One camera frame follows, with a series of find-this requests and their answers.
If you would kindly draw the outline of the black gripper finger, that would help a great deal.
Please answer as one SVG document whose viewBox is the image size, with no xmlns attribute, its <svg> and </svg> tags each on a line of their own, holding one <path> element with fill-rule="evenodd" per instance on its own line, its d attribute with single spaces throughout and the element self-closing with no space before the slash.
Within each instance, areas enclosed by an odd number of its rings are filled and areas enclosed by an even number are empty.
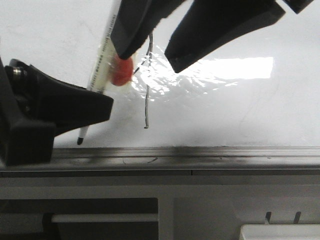
<svg viewBox="0 0 320 240">
<path fill-rule="evenodd" d="M 126 60 L 181 0 L 123 0 L 111 40 Z M 172 33 L 164 55 L 180 73 L 219 47 L 275 24 L 285 11 L 274 0 L 195 0 Z"/>
</svg>

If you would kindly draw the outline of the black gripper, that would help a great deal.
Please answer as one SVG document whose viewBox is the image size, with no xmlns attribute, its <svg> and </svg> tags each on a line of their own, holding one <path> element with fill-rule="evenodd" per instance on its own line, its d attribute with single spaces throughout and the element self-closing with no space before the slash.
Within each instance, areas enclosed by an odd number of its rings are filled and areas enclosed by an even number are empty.
<svg viewBox="0 0 320 240">
<path fill-rule="evenodd" d="M 48 163 L 55 136 L 108 121 L 113 103 L 13 58 L 0 66 L 0 156 L 6 166 Z"/>
</svg>

